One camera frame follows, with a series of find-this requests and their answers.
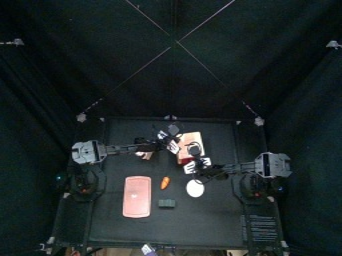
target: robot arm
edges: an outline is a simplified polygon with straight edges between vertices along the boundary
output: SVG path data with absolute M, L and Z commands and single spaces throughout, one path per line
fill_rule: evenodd
M 109 145 L 105 146 L 97 140 L 77 142 L 72 146 L 72 159 L 77 164 L 97 164 L 108 155 L 127 155 L 136 152 L 156 152 L 167 149 L 174 154 L 180 150 L 176 140 L 179 128 L 175 124 L 168 126 L 168 132 L 159 131 L 158 139 L 146 140 L 136 138 L 135 144 L 131 145 Z

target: white object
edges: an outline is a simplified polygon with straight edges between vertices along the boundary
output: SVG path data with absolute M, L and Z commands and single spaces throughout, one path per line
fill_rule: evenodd
M 255 120 L 254 120 L 254 124 L 255 124 L 256 126 L 263 126 L 264 120 L 258 116 L 258 117 L 255 118 Z
M 271 203 L 274 203 L 274 197 L 272 196 L 267 196 L 267 199 Z
M 338 44 L 338 42 L 335 40 L 330 41 L 326 45 L 326 47 L 331 47 L 331 48 L 335 48 L 335 50 L 338 49 L 338 47 L 342 48 L 342 45 Z
M 191 180 L 187 183 L 187 193 L 192 197 L 200 197 L 204 193 L 204 185 L 199 180 Z
M 80 113 L 76 115 L 77 122 L 83 123 L 87 120 L 87 115 L 84 113 Z

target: pink object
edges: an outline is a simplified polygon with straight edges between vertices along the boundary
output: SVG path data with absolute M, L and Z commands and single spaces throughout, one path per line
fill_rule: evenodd
M 151 210 L 151 178 L 132 176 L 125 178 L 123 195 L 123 216 L 143 218 Z

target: black backdrop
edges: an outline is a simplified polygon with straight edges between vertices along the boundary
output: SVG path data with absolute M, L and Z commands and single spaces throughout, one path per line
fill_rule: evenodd
M 1 252 L 51 233 L 75 116 L 266 119 L 292 158 L 286 238 L 341 244 L 341 1 L 1 1 Z

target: small orange toy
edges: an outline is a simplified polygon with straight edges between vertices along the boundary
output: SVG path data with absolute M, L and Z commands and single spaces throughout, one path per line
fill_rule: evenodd
M 162 180 L 160 189 L 166 189 L 166 187 L 168 186 L 168 183 L 170 183 L 170 178 L 164 177 Z

